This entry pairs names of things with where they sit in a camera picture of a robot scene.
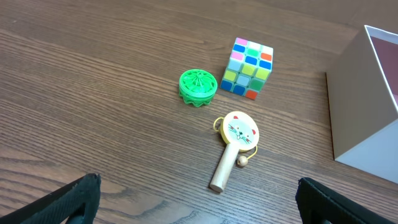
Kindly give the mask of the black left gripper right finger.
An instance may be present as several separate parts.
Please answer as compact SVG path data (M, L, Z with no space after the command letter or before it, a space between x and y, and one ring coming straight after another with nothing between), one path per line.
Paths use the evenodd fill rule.
M295 200L303 224L394 224L309 177L298 181Z

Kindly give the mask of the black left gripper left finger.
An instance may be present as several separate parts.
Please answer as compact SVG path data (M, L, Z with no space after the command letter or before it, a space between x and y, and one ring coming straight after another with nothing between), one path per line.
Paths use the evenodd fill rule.
M1 223L92 224L99 208L101 176L86 174L54 192L1 217Z

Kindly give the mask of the colourful puzzle cube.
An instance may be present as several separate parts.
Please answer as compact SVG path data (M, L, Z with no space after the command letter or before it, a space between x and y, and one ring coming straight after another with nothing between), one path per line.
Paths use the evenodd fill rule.
M236 38L220 88L255 100L272 73L274 49Z

